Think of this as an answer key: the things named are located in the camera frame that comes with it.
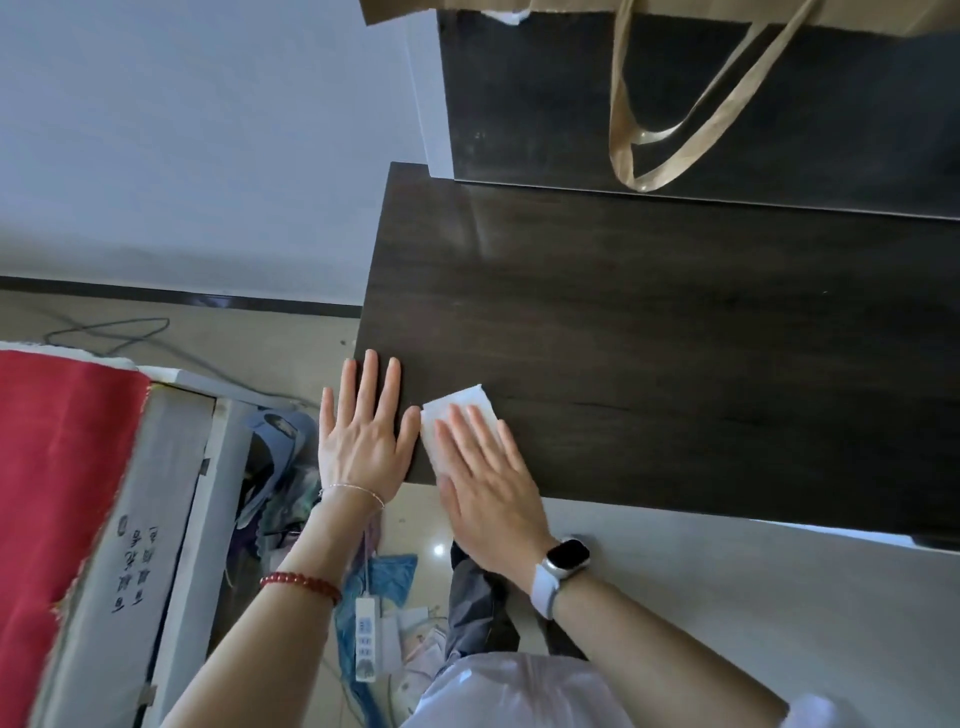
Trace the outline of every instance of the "wood grain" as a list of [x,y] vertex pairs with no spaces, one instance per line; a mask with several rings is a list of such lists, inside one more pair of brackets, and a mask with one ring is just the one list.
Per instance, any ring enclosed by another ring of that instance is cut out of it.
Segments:
[[546,496],[956,533],[958,231],[395,163],[357,350],[482,382]]

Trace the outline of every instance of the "white shirt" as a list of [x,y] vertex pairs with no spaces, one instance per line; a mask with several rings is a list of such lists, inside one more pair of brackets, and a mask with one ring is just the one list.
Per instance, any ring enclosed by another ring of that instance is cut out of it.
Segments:
[[[445,726],[635,728],[590,663],[521,652],[491,652],[458,660],[434,681],[403,723],[403,728]],[[863,726],[844,706],[805,695],[790,704],[780,728]]]

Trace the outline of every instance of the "baseboard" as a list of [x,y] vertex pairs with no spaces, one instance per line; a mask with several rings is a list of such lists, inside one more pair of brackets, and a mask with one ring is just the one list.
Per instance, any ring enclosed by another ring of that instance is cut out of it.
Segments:
[[162,288],[138,288],[105,283],[77,283],[72,280],[27,279],[16,276],[0,276],[0,290],[49,293],[61,296],[88,296],[123,301],[179,303],[207,308],[239,308],[246,311],[299,313],[306,316],[335,316],[343,319],[359,319],[360,313],[363,311],[363,306],[341,303],[258,299],[250,296],[222,296],[209,293],[168,291]]

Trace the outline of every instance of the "red bead bracelet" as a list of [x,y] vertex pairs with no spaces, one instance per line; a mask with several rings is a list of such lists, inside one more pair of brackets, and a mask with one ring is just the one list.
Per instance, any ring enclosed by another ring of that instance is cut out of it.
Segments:
[[337,606],[343,598],[340,590],[330,582],[293,571],[274,571],[260,579],[261,588],[268,584],[296,584],[299,587],[304,587],[319,595],[329,596],[333,599],[333,606]]

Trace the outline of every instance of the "gray pants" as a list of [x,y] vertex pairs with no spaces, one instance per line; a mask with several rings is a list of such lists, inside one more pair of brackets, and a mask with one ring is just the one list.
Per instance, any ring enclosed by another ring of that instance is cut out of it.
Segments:
[[[507,616],[508,582],[467,558],[453,570],[446,664],[481,652],[516,652],[520,636]],[[540,620],[551,655],[587,657],[555,621]]]

